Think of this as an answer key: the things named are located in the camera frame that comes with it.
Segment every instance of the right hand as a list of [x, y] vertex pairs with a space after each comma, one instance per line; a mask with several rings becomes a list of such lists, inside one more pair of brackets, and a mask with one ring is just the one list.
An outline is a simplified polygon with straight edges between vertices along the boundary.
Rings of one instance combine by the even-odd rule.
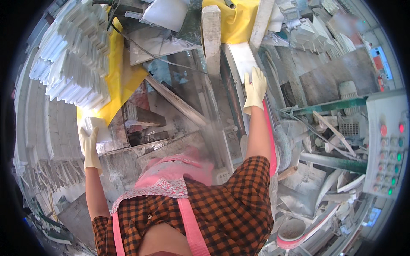
[[93, 128], [90, 136], [81, 127], [78, 137], [80, 138], [81, 151], [84, 155], [84, 171], [87, 167], [94, 167], [98, 169], [98, 174], [101, 175], [102, 168], [100, 159], [97, 153], [97, 135], [98, 127]]
[[263, 110], [263, 98], [266, 93], [266, 77], [259, 68], [252, 67], [252, 83], [249, 82], [249, 74], [245, 73], [246, 101], [244, 113], [251, 114], [251, 106], [257, 106]]

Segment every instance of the yellow tarp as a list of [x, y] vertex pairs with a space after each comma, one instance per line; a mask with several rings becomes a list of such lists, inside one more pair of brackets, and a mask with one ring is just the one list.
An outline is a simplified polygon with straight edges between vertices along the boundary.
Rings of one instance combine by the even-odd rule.
[[[123, 27], [117, 18], [114, 19], [113, 23], [118, 30], [122, 31]], [[124, 84], [123, 88], [121, 88], [123, 50], [124, 38], [116, 31], [113, 31], [110, 36], [109, 74], [105, 77], [111, 96], [111, 102], [98, 112], [94, 110], [83, 111], [81, 108], [77, 107], [78, 127], [80, 127], [82, 119], [87, 116], [104, 118], [108, 126], [121, 106], [128, 100], [148, 75], [142, 65], [135, 66], [132, 69], [133, 72], [130, 74], [130, 79]]]
[[224, 0], [203, 0], [202, 8], [217, 5], [221, 10], [221, 43], [243, 43], [251, 38], [259, 0], [231, 0], [235, 9]]
[[[224, 0], [203, 0], [202, 7], [217, 5], [221, 10], [221, 42], [243, 43], [248, 42], [253, 24], [255, 22], [259, 0], [232, 0], [235, 9], [229, 8]], [[122, 31], [122, 26], [117, 18], [113, 21], [116, 28]], [[77, 123], [87, 116], [104, 118], [107, 125], [112, 121], [121, 106], [128, 100], [132, 93], [147, 76], [147, 71], [138, 65], [133, 67], [130, 80], [121, 88], [121, 76], [123, 73], [123, 49], [124, 38], [113, 31], [110, 36], [109, 75], [107, 81], [111, 102], [100, 111], [83, 111], [77, 107]]]

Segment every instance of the vent grille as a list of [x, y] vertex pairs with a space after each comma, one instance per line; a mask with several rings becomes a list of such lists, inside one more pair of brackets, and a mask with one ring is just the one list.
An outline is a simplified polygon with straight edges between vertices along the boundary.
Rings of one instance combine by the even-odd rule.
[[341, 124], [340, 132], [343, 134], [343, 136], [359, 136], [359, 123], [353, 122], [348, 124]]

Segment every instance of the button panel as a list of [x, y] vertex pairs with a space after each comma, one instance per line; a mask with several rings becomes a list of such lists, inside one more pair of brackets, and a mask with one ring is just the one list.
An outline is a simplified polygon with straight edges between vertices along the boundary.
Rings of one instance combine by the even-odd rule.
[[366, 105], [369, 157], [363, 192], [394, 199], [408, 157], [408, 99], [404, 90], [397, 90], [369, 96]]

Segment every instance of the orange checkered shirt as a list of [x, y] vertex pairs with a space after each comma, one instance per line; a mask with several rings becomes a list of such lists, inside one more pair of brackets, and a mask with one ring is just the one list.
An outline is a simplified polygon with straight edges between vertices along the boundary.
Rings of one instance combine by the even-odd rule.
[[[188, 197], [211, 255], [257, 255], [273, 229], [269, 161], [253, 156], [220, 186], [186, 178]], [[137, 255], [144, 234], [165, 222], [185, 234], [177, 199], [149, 195], [123, 200], [118, 220], [126, 255]], [[92, 221], [98, 255], [116, 255], [112, 216]]]

